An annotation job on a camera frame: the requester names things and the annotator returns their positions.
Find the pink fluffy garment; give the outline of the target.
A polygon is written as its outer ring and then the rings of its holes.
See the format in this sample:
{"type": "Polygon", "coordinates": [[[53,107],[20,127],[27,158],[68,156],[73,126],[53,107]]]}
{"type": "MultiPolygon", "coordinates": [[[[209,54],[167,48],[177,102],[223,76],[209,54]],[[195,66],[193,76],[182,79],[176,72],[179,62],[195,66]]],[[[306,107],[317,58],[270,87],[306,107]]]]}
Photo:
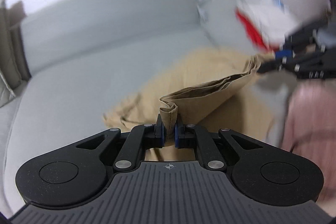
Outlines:
{"type": "Polygon", "coordinates": [[[298,85],[289,99],[281,148],[318,165],[324,177],[318,200],[335,199],[335,85],[298,85]]]}

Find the khaki tan trousers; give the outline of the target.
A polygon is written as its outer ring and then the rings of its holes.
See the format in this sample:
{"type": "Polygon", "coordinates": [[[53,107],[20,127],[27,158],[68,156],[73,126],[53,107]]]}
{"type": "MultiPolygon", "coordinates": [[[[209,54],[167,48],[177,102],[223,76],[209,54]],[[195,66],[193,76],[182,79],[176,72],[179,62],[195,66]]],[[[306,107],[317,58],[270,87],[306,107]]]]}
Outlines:
{"type": "Polygon", "coordinates": [[[161,117],[167,139],[163,148],[146,151],[147,161],[194,160],[193,150],[174,146],[173,127],[178,119],[210,132],[230,128],[264,140],[274,116],[251,86],[260,78],[260,65],[272,59],[270,53],[246,55],[226,48],[194,51],[105,113],[104,123],[127,132],[161,117]]]}

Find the light grey throw pillow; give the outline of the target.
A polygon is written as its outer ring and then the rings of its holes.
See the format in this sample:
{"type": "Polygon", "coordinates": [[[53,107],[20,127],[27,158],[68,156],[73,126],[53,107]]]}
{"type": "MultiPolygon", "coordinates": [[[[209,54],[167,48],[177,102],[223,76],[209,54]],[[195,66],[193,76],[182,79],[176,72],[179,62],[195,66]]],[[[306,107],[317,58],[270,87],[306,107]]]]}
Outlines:
{"type": "Polygon", "coordinates": [[[13,88],[20,84],[10,35],[6,0],[1,0],[1,107],[15,98],[13,88]]]}

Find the brown throw pillow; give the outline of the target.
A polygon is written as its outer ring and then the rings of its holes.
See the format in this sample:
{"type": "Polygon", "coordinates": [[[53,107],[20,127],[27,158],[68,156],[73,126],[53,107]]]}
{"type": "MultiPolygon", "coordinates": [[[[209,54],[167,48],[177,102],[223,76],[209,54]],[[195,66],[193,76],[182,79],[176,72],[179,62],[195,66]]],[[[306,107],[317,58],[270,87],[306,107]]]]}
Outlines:
{"type": "Polygon", "coordinates": [[[21,85],[23,81],[28,81],[31,78],[23,49],[23,39],[21,34],[21,21],[26,17],[25,12],[23,10],[23,3],[21,1],[17,2],[10,9],[7,8],[7,12],[9,17],[10,35],[15,57],[15,63],[21,78],[19,85],[21,85]]]}

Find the red and white clothing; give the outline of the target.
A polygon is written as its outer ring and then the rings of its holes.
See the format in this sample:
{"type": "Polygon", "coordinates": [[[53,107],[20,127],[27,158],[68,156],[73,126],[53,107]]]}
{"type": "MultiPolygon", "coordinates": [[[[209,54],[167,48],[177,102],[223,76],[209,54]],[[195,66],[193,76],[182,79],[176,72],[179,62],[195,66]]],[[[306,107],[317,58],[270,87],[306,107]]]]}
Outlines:
{"type": "Polygon", "coordinates": [[[302,23],[280,4],[259,0],[237,0],[235,13],[249,39],[263,51],[278,50],[302,23]]]}

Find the grey fabric sofa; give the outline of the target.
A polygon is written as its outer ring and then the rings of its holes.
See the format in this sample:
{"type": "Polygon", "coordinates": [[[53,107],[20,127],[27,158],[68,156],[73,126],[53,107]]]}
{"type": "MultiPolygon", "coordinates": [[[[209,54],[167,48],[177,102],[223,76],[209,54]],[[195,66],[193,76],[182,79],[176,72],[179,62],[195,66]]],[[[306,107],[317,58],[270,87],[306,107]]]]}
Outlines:
{"type": "MultiPolygon", "coordinates": [[[[237,0],[61,0],[21,21],[31,78],[1,108],[1,213],[24,200],[15,176],[28,160],[108,129],[103,116],[190,53],[226,48],[260,53],[237,0]]],[[[254,96],[272,111],[265,141],[283,137],[289,80],[259,76],[254,96]]]]}

